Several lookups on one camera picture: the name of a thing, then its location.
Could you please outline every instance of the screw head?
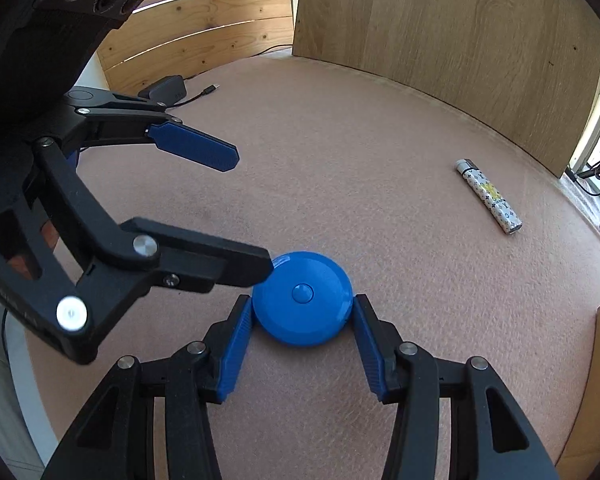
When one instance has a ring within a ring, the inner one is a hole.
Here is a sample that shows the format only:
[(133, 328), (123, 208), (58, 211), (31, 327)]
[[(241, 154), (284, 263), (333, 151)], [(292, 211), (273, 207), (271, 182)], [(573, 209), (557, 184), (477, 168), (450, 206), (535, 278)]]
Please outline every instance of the screw head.
[(41, 139), (38, 139), (38, 145), (42, 146), (43, 148), (47, 148), (48, 146), (51, 146), (54, 143), (54, 140), (51, 137), (42, 137)]
[(134, 251), (140, 256), (150, 258), (158, 252), (158, 242), (149, 235), (138, 235), (134, 238)]
[(122, 368), (123, 370), (128, 370), (136, 363), (136, 360), (131, 355), (122, 356), (118, 359), (118, 368)]
[(206, 350), (206, 345), (203, 341), (192, 341), (187, 345), (187, 352), (193, 355), (200, 355)]
[(62, 329), (77, 332), (87, 323), (87, 307), (80, 298), (67, 296), (58, 303), (56, 319)]
[(162, 282), (169, 287), (178, 286), (180, 279), (176, 274), (168, 274), (162, 279)]
[(401, 343), (398, 346), (398, 350), (400, 350), (401, 354), (404, 355), (416, 355), (418, 353), (418, 346), (410, 341), (405, 343)]
[(471, 366), (474, 367), (476, 370), (486, 370), (487, 368), (489, 368), (489, 362), (487, 361), (487, 359), (485, 359), (484, 357), (480, 357), (479, 355), (472, 357), (470, 363)]

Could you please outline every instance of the blue puck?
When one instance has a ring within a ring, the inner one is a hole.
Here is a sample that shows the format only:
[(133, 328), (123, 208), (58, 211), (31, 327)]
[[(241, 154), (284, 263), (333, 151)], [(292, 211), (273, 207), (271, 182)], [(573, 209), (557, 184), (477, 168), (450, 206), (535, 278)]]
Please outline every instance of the blue puck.
[(273, 272), (253, 287), (253, 311), (279, 341), (314, 346), (334, 337), (351, 314), (353, 290), (346, 273), (317, 253), (283, 254)]

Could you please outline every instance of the power adapter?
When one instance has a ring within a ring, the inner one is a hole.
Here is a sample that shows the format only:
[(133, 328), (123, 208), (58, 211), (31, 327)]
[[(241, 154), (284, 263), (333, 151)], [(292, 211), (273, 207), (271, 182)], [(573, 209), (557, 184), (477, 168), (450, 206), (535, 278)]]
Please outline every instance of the power adapter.
[(163, 103), (167, 108), (173, 106), (186, 96), (187, 89), (184, 86), (184, 79), (181, 75), (165, 76), (138, 92), (138, 97)]

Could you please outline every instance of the lighter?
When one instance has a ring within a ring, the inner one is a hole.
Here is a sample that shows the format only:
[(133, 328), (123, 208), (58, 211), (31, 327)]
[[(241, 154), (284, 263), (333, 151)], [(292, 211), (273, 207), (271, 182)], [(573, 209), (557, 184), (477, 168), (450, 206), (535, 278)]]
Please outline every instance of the lighter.
[(506, 234), (517, 231), (522, 227), (522, 220), (513, 211), (509, 203), (502, 197), (495, 186), (482, 174), (478, 167), (468, 158), (456, 162), (456, 170), (472, 187), (493, 217), (498, 221)]

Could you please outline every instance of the floor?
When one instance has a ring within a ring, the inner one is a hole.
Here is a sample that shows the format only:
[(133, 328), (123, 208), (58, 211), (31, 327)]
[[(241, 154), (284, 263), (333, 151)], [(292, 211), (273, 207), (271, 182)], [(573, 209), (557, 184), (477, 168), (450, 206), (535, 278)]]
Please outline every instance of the floor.
[[(220, 88), (176, 115), (236, 144), (238, 167), (217, 173), (151, 146), (87, 150), (78, 172), (113, 218), (147, 216), (273, 256), (327, 254), (406, 340), (442, 358), (487, 357), (557, 459), (600, 306), (600, 233), (564, 186), (483, 124), (376, 76), (276, 54), (211, 70), (187, 82), (189, 94), (209, 84)], [(464, 157), (509, 200), (519, 232), (505, 235), (456, 173)], [(77, 276), (66, 249), (58, 255)], [(29, 338), (56, 433), (118, 357), (170, 355), (224, 319), (238, 292), (152, 290), (88, 367)], [(380, 478), (394, 415), (368, 391), (349, 330), (305, 350), (256, 330), (236, 391), (210, 408), (223, 477), (241, 480)], [(159, 434), (156, 443), (164, 478)]]
[[(597, 189), (590, 186), (589, 181), (579, 180), (579, 182), (590, 192), (596, 193)], [(589, 196), (578, 186), (576, 186), (565, 174), (560, 180), (555, 181), (562, 193), (578, 208), (580, 213), (590, 222), (596, 235), (600, 237), (600, 197)]]

